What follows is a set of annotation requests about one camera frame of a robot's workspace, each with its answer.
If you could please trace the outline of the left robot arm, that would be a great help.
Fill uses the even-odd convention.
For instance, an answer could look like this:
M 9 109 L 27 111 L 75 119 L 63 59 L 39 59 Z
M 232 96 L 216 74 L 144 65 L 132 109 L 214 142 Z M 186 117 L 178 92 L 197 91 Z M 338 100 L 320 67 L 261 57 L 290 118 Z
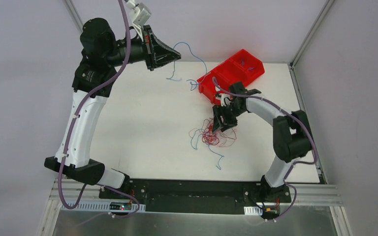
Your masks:
M 90 147 L 100 113 L 110 96 L 116 67 L 145 62 L 148 70 L 163 67 L 181 54 L 159 40 L 145 25 L 141 35 L 117 40 L 103 18 L 88 20 L 80 35 L 82 60 L 72 83 L 73 102 L 63 141 L 54 156 L 44 161 L 52 171 L 88 185 L 111 187 L 119 199 L 130 194 L 127 175 L 90 158 Z

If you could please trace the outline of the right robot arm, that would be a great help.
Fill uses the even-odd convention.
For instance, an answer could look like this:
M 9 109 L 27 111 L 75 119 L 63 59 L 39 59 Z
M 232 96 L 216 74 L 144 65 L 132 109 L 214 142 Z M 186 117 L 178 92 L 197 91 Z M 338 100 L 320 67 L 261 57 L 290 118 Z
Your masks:
M 218 91 L 220 105 L 214 105 L 212 132 L 226 131 L 238 124 L 237 117 L 253 113 L 273 128 L 275 158 L 260 180 L 259 199 L 273 201 L 287 186 L 286 178 L 295 164 L 303 163 L 302 157 L 315 149 L 306 113 L 302 110 L 288 112 L 265 98 L 257 89 L 246 89 L 236 82 L 229 90 Z

